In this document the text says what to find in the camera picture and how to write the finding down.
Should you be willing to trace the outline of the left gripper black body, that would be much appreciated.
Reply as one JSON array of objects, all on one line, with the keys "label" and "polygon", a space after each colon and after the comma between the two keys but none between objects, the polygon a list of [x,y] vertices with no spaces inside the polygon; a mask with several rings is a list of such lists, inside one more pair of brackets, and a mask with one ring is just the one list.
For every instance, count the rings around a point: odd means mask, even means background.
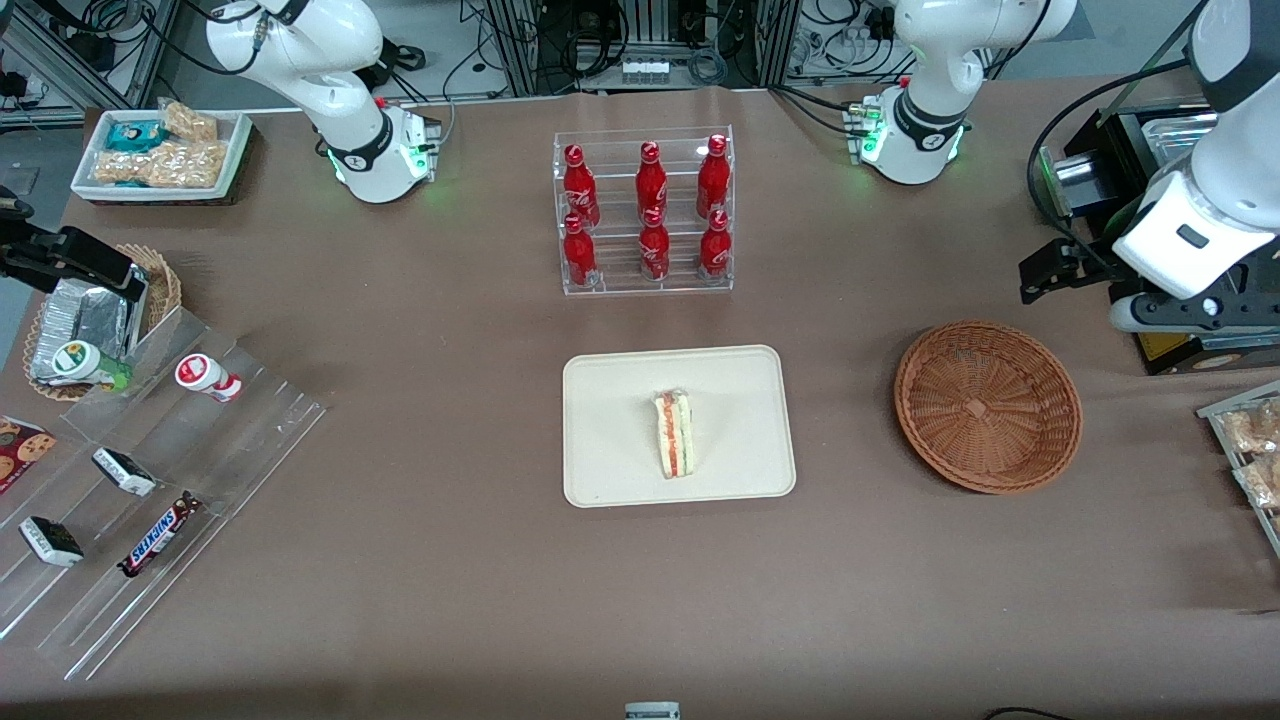
[{"label": "left gripper black body", "polygon": [[1068,282],[1071,290],[1105,284],[1112,301],[1151,290],[1149,283],[1111,249],[1071,249],[1070,255],[1076,264],[1075,275]]}]

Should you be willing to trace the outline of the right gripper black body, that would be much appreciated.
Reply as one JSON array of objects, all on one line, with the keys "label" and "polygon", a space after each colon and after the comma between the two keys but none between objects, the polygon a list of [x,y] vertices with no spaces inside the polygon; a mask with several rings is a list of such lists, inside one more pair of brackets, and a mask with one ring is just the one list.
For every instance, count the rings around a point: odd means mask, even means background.
[{"label": "right gripper black body", "polygon": [[61,279],[58,260],[44,242],[44,232],[3,232],[1,275],[38,292],[52,292]]}]

